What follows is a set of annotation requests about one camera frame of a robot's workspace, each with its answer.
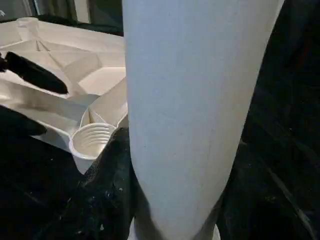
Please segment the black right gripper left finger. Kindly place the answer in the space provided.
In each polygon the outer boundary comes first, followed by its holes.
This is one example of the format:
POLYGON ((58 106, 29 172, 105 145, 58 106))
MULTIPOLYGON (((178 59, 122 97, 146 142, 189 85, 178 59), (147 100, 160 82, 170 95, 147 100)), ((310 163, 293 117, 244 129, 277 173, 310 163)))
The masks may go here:
POLYGON ((134 217, 135 175, 129 129, 118 128, 81 177, 44 240, 126 240, 134 217))

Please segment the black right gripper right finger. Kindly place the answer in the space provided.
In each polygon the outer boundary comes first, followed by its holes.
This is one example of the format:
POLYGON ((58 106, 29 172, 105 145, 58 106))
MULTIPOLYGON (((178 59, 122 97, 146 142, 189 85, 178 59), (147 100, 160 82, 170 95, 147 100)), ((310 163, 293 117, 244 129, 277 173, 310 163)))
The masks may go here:
POLYGON ((320 202, 303 209, 281 179, 241 142, 219 213, 223 240, 318 240, 320 202))

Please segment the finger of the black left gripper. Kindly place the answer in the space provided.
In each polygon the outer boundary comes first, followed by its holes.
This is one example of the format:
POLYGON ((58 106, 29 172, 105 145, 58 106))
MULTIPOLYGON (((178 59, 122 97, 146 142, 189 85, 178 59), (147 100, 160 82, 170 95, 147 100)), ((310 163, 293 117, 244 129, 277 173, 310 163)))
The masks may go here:
POLYGON ((0 71, 11 71, 25 82, 50 92, 62 95, 69 93, 67 85, 55 74, 11 51, 5 57, 0 56, 0 71))
POLYGON ((0 138, 41 136, 47 129, 37 121, 3 105, 0 106, 0 138))

